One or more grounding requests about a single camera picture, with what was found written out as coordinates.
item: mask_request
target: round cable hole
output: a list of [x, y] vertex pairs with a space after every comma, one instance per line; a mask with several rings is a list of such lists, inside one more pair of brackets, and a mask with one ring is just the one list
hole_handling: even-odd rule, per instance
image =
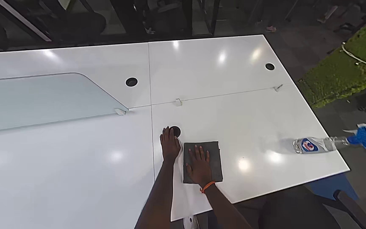
[[173, 129], [173, 135], [175, 135], [177, 138], [180, 136], [180, 128], [177, 126], [172, 126], [170, 129]]
[[273, 64], [271, 64], [271, 63], [267, 63], [267, 64], [265, 65], [265, 68], [266, 68], [267, 70], [273, 70], [273, 69], [275, 69], [275, 66], [274, 66]]
[[134, 77], [127, 79], [125, 82], [125, 84], [129, 87], [133, 87], [133, 86], [137, 85], [137, 83], [138, 83], [138, 80]]

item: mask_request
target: white desk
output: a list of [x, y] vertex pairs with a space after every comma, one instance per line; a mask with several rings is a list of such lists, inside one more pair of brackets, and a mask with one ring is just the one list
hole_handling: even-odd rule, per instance
[[[149, 55], [156, 174], [165, 126], [180, 127], [183, 143], [219, 141], [217, 186], [232, 203], [349, 170], [337, 151], [294, 152], [293, 139], [327, 134], [263, 35], [151, 42]], [[181, 107], [168, 103], [175, 98]], [[198, 185], [182, 183], [182, 171], [180, 155], [172, 221], [211, 210]]]
[[[132, 109], [0, 131], [0, 229], [133, 228], [165, 126], [179, 126], [182, 142], [220, 142], [218, 187], [231, 202], [349, 170], [338, 152], [292, 151], [292, 138], [326, 133], [261, 35], [0, 53], [0, 79], [67, 72]], [[172, 220], [211, 209], [182, 169], [179, 158]]]

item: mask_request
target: partition clamp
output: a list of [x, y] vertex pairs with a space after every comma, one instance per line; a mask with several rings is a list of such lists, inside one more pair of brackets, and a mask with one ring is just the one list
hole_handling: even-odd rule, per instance
[[123, 111], [123, 110], [121, 110], [121, 109], [119, 109], [119, 108], [115, 108], [115, 112], [118, 114], [118, 115], [125, 115], [126, 114], [126, 112], [125, 111]]
[[281, 88], [282, 88], [283, 84], [273, 87], [273, 89], [275, 89], [276, 92], [278, 92]]
[[182, 102], [180, 99], [176, 99], [176, 101], [172, 102], [172, 104], [175, 106], [182, 106]]

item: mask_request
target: hand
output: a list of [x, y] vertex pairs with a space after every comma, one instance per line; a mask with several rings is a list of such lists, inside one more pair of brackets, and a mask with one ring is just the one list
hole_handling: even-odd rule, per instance
[[211, 178], [210, 153], [207, 151], [205, 155], [203, 147], [200, 146], [199, 151], [197, 145], [194, 146], [194, 150], [195, 155], [193, 155], [193, 151], [189, 149], [193, 168], [186, 163], [187, 171], [190, 178], [195, 183], [199, 184], [201, 188], [204, 188], [206, 184], [213, 181]]
[[162, 145], [163, 160], [165, 162], [175, 163], [175, 159], [180, 152], [180, 143], [173, 134], [173, 129], [166, 127], [160, 135], [160, 144]]

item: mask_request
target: frosted glass partition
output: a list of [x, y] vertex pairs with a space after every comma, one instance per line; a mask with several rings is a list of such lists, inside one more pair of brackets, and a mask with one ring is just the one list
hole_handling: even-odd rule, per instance
[[79, 73], [0, 80], [0, 130], [128, 109]]

